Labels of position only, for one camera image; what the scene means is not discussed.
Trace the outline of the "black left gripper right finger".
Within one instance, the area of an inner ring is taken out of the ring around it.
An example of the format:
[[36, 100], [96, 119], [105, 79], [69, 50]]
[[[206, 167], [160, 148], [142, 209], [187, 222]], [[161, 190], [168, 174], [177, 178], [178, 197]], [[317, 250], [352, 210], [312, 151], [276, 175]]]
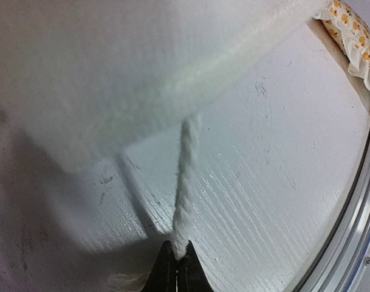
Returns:
[[178, 292], [213, 292], [191, 241], [177, 264]]

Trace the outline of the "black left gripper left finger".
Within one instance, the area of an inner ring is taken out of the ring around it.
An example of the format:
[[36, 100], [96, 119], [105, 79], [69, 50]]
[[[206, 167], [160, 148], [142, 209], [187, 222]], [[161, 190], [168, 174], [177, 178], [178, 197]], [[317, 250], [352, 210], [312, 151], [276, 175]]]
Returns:
[[177, 260], [170, 240], [163, 242], [141, 292], [176, 292]]

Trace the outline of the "duck print ruffled cushion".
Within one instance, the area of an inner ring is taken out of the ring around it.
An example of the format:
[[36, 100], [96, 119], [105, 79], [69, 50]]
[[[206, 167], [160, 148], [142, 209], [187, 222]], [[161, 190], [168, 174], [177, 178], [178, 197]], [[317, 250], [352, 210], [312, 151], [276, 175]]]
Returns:
[[0, 1], [0, 107], [79, 171], [211, 103], [327, 1]]

